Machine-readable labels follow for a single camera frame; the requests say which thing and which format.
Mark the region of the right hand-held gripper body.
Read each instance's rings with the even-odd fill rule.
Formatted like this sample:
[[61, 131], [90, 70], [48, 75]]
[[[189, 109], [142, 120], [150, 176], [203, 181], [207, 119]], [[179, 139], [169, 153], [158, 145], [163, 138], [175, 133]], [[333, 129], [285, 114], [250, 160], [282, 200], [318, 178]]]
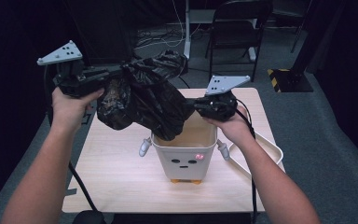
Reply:
[[204, 96], [200, 97], [202, 117], [219, 121], [231, 118], [237, 108], [237, 98], [231, 90], [250, 79], [249, 76], [212, 76]]

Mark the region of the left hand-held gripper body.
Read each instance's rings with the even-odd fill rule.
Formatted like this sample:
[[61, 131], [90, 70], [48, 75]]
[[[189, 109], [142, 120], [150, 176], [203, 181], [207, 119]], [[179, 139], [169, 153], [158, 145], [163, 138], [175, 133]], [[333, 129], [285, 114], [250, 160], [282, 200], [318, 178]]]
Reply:
[[63, 94], [76, 98], [102, 88], [109, 77], [109, 71], [105, 68], [87, 68], [83, 54], [72, 40], [38, 58], [36, 62], [44, 66], [55, 65], [57, 74], [53, 78], [54, 84]]

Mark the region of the black garbage bag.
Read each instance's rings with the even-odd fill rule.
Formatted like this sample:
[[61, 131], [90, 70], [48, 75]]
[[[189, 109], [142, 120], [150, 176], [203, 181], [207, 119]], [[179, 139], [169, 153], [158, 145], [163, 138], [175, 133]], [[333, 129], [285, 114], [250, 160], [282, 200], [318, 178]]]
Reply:
[[121, 79], [108, 81], [97, 100], [99, 121], [117, 131], [137, 123], [165, 141], [173, 140], [194, 112], [170, 82], [187, 71], [186, 56], [165, 50], [121, 68]]

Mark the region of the person's right hand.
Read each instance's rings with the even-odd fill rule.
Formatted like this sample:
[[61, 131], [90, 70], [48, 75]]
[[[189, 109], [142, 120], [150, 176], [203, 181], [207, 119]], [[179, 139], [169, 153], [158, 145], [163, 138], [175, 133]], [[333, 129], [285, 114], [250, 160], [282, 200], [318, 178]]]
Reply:
[[255, 144], [255, 139], [246, 124], [246, 109], [242, 106], [238, 106], [236, 114], [227, 121], [208, 118], [204, 118], [204, 120], [220, 128], [225, 137], [242, 151], [249, 151]]

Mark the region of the person's left hand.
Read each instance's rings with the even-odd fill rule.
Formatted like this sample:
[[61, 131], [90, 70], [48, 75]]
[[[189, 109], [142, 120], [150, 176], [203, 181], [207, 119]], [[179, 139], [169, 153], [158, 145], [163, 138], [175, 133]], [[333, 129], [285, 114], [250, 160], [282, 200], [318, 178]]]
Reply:
[[92, 109], [91, 103], [104, 93], [99, 89], [80, 98], [70, 97], [56, 88], [52, 93], [52, 129], [59, 132], [74, 133], [81, 124], [84, 114]]

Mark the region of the black stand with striped base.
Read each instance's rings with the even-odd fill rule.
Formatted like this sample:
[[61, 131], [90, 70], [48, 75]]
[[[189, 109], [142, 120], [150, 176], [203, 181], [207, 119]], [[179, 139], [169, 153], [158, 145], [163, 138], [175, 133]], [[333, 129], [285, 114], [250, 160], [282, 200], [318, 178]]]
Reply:
[[327, 35], [339, 11], [347, 0], [320, 0], [310, 17], [309, 32], [289, 69], [269, 69], [268, 76], [276, 92], [312, 92], [313, 88], [304, 75], [312, 57]]

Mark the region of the black folding chair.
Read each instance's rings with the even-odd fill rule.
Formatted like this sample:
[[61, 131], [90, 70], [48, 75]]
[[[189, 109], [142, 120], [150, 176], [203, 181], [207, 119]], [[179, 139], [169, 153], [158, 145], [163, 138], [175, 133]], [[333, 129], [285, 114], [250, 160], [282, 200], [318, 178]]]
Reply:
[[[213, 14], [210, 37], [205, 57], [209, 59], [209, 76], [213, 66], [222, 64], [252, 64], [251, 81], [255, 80], [259, 52], [268, 18], [272, 12], [272, 0], [228, 0]], [[243, 49], [242, 56], [255, 50], [255, 59], [248, 62], [219, 62], [213, 59], [216, 49]]]

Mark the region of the white desk frame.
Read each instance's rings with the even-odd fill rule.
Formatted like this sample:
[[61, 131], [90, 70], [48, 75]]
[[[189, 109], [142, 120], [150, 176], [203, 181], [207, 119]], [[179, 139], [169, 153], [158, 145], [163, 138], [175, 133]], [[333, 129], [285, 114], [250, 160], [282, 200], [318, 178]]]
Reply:
[[213, 20], [213, 9], [192, 9], [190, 7], [190, 0], [185, 0], [185, 44], [184, 55], [189, 59], [191, 51], [191, 24], [209, 24]]

